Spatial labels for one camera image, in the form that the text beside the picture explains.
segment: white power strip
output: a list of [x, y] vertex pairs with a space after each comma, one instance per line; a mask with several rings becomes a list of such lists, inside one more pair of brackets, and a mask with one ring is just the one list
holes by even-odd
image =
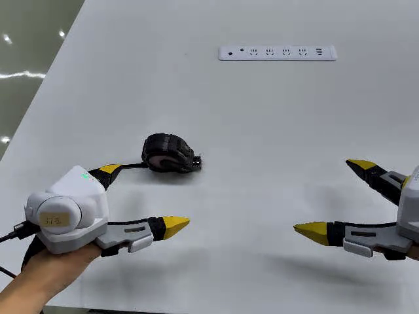
[[222, 61], [335, 61], [334, 46], [222, 46]]

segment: floor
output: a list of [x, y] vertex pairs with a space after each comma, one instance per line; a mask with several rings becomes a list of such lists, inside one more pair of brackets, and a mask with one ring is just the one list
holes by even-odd
[[83, 2], [0, 1], [0, 159]]

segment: human hand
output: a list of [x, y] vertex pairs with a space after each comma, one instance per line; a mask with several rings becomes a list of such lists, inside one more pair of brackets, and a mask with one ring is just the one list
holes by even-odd
[[37, 283], [49, 298], [67, 288], [100, 255], [101, 249], [89, 244], [77, 251], [51, 254], [43, 250], [32, 257], [21, 273]]
[[94, 244], [65, 254], [47, 250], [33, 256], [0, 293], [0, 313], [39, 313], [57, 293], [68, 287], [101, 253]]

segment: black cable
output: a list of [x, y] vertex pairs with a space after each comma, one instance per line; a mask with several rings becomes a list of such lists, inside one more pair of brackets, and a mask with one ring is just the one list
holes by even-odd
[[12, 231], [8, 235], [5, 235], [4, 237], [0, 237], [0, 243], [4, 242], [4, 241], [7, 241], [7, 240], [10, 240], [10, 239], [14, 239], [17, 236], [18, 236], [17, 232]]
[[0, 271], [2, 273], [5, 273], [6, 275], [8, 275], [9, 277], [12, 277], [13, 279], [16, 278], [16, 275], [13, 274], [11, 271], [7, 270], [6, 268], [3, 268], [0, 266]]
[[133, 169], [133, 168], [148, 168], [149, 166], [145, 162], [142, 162], [140, 164], [122, 165], [122, 167], [124, 169]]

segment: white table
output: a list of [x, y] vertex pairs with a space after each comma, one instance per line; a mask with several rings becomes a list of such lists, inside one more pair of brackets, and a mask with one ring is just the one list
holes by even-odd
[[[346, 167], [418, 164], [414, 0], [87, 0], [0, 163], [1, 233], [75, 164], [140, 160], [165, 131], [201, 152], [188, 177], [125, 171], [112, 219], [191, 218], [172, 239], [101, 258], [51, 305], [169, 313], [417, 313], [419, 264], [293, 231], [387, 222]], [[336, 62], [220, 62], [223, 44], [333, 44]], [[0, 246], [18, 271], [28, 241]], [[0, 276], [3, 287], [9, 279]]]

